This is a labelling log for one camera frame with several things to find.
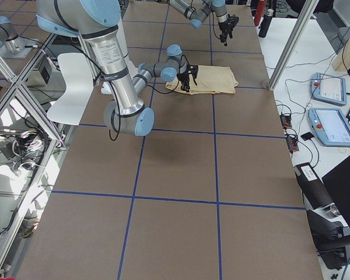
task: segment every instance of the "red object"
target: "red object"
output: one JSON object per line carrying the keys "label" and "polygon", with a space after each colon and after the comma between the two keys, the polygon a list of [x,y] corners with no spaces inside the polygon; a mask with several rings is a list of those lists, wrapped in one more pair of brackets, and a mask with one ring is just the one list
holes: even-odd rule
{"label": "red object", "polygon": [[257,11],[255,13],[254,17],[254,25],[258,26],[261,22],[262,15],[264,13],[264,8],[266,8],[267,1],[266,0],[260,0],[257,6]]}

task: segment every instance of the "white table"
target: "white table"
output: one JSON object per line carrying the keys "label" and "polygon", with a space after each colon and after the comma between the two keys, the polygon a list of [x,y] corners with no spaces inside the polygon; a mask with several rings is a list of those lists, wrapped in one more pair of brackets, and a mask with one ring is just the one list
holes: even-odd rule
{"label": "white table", "polygon": [[[272,68],[276,66],[281,52],[284,49],[289,35],[295,25],[295,22],[296,19],[274,18],[272,19],[266,38],[260,38],[260,45],[262,48],[262,53],[264,54],[265,64],[267,66],[269,76],[271,76],[274,71]],[[295,64],[317,63],[321,60],[324,60],[326,58],[327,59],[315,65],[298,65],[293,68],[286,68],[274,90],[275,99],[278,100],[277,104],[281,104],[282,102],[282,104],[289,106],[293,113],[303,112],[303,109],[300,106],[292,103],[289,100],[288,92],[285,89],[285,81],[287,79],[306,81],[308,79],[311,79],[312,75],[315,72],[321,72],[335,76],[345,75],[345,72],[335,72],[333,70],[331,61],[336,57],[336,55],[333,54],[334,50],[332,49],[330,43],[328,42],[323,31],[320,29],[320,26],[316,20],[310,20],[287,66]],[[346,79],[346,91],[350,93],[350,77],[347,75],[344,78]],[[303,83],[287,81],[287,85],[291,99],[301,104],[303,107],[306,107],[306,104],[310,101],[311,96],[310,81]],[[350,95],[347,96],[347,104],[342,107],[314,99],[311,99],[310,102],[312,104],[312,107],[337,107],[340,108],[344,114],[346,114],[350,108]],[[289,112],[287,108],[284,108],[282,106],[278,106],[278,111],[279,113],[281,111],[283,111],[283,113]],[[302,135],[305,132],[311,131],[311,125],[308,119],[307,111],[304,117],[303,114],[294,114],[292,116],[292,126],[298,135]],[[350,155],[350,148],[325,147],[317,140],[316,137],[313,138],[313,141],[320,152],[320,160],[318,165],[315,167],[315,171],[320,178]],[[311,149],[314,155],[314,159],[312,161],[312,165],[314,165],[317,160],[316,149],[310,141],[306,141],[305,144],[309,147],[309,149]],[[311,159],[310,152],[303,145],[299,144],[299,149],[299,152],[293,154],[293,165],[308,162]],[[329,279],[330,276],[332,276],[334,273],[339,274],[339,279],[341,278],[342,271],[331,271],[326,268],[321,258],[319,258],[319,260],[324,279]],[[350,280],[350,266],[348,267],[345,280]]]}

